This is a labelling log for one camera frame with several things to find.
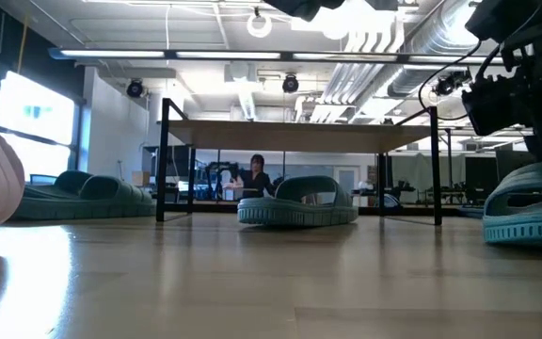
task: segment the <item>window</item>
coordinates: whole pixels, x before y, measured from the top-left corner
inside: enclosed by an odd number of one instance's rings
[[[0,132],[31,174],[57,176],[69,168],[75,149],[75,103],[16,73],[0,89]]]

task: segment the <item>wooden floor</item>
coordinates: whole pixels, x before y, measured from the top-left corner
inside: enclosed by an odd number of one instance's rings
[[[542,250],[486,246],[477,220],[0,227],[0,338],[507,337],[542,338]]]

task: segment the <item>person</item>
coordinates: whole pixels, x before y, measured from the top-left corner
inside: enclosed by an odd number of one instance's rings
[[[266,190],[271,196],[275,196],[275,188],[271,179],[264,172],[264,158],[260,154],[252,155],[250,158],[250,170],[241,169],[237,178],[233,178],[237,185],[244,188],[242,198],[262,198]]]

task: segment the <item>dark hair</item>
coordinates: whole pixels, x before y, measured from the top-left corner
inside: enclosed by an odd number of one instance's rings
[[[261,168],[264,168],[264,158],[262,155],[260,154],[252,155],[252,157],[250,158],[250,165],[252,165],[252,163],[255,161],[261,164]]]

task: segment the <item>black shirt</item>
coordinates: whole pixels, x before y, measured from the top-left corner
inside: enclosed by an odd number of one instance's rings
[[[269,176],[266,173],[260,172],[254,179],[252,179],[252,170],[240,170],[239,175],[240,178],[242,178],[242,182],[244,182],[244,188],[257,189],[257,191],[245,190],[242,198],[262,198],[264,197],[264,189],[266,189],[270,195],[275,195],[275,188],[271,185],[271,179],[269,179]]]

